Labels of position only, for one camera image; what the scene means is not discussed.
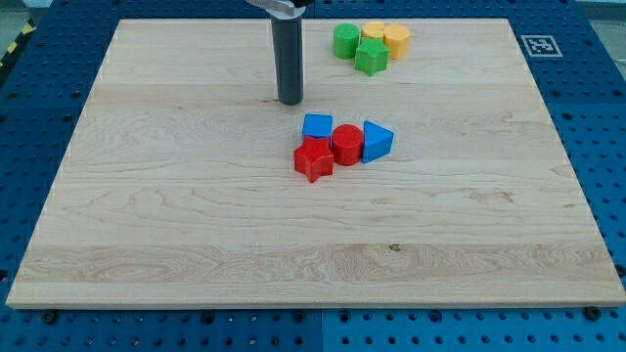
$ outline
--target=wooden cutting board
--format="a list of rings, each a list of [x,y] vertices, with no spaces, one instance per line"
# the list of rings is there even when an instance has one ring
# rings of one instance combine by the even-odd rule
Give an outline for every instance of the wooden cutting board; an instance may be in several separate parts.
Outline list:
[[[304,22],[276,102],[268,21],[122,21],[30,241],[18,309],[564,307],[624,289],[506,20],[397,20],[368,77]],[[309,184],[306,112],[391,155]]]

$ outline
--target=green star block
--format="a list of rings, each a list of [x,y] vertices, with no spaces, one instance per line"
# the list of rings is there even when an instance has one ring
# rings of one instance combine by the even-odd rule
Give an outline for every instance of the green star block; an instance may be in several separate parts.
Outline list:
[[[340,59],[352,59],[359,46],[359,27],[352,23],[342,23],[335,27],[333,53]]]
[[[389,48],[382,43],[382,38],[362,38],[361,45],[356,49],[354,69],[364,71],[369,76],[387,69]]]

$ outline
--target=blue pegboard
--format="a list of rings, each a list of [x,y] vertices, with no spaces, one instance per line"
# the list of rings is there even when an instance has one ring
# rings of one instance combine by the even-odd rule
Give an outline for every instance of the blue pegboard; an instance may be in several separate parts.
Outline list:
[[[562,57],[522,50],[626,272],[626,83],[570,0],[318,0],[308,18],[506,18]],[[0,90],[0,297],[4,302],[119,19],[264,18],[243,0],[56,0]],[[625,350],[626,308],[15,312],[0,351]]]

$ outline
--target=toy block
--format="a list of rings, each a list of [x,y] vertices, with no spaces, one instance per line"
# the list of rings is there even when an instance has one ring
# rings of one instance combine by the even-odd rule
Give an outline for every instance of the toy block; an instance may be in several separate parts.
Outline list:
[[[303,173],[313,183],[320,176],[333,175],[335,157],[329,149],[328,138],[304,137],[302,145],[293,151],[295,171]]]
[[[369,76],[387,69],[389,48],[382,44],[382,39],[362,38],[361,45],[356,49],[354,69],[364,71]]]
[[[361,31],[356,24],[342,23],[335,27],[333,53],[340,59],[352,59],[359,46]]]
[[[363,123],[365,141],[363,143],[363,163],[368,163],[391,152],[393,132],[374,122]]]
[[[372,21],[367,22],[361,28],[361,36],[364,38],[382,38],[384,30],[384,22],[382,21]]]
[[[330,115],[307,113],[302,124],[302,137],[331,138],[333,117]]]
[[[391,59],[400,59],[409,50],[409,28],[403,24],[390,24],[384,28],[383,43],[389,48]]]
[[[333,131],[333,154],[339,165],[354,165],[363,152],[363,131],[351,124],[343,124]]]

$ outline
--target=blue cube block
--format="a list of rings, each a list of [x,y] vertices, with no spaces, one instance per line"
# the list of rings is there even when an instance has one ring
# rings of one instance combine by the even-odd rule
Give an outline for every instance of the blue cube block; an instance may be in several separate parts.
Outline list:
[[[333,134],[333,117],[317,113],[307,113],[302,126],[302,138],[331,138]]]
[[[363,123],[363,163],[368,163],[391,152],[393,143],[393,132],[378,126],[377,124],[365,121]]]

